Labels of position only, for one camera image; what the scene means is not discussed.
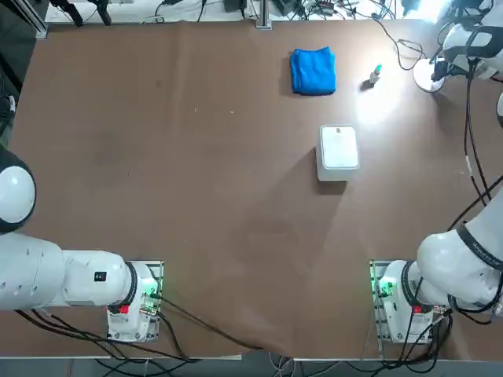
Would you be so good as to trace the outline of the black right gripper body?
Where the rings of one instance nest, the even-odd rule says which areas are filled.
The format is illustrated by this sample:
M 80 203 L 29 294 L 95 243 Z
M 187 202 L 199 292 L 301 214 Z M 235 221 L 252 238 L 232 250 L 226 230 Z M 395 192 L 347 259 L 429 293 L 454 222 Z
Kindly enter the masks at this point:
M 433 82 L 442 81 L 446 76 L 448 76 L 448 62 L 441 59 L 436 60 L 434 63 L 431 80 Z

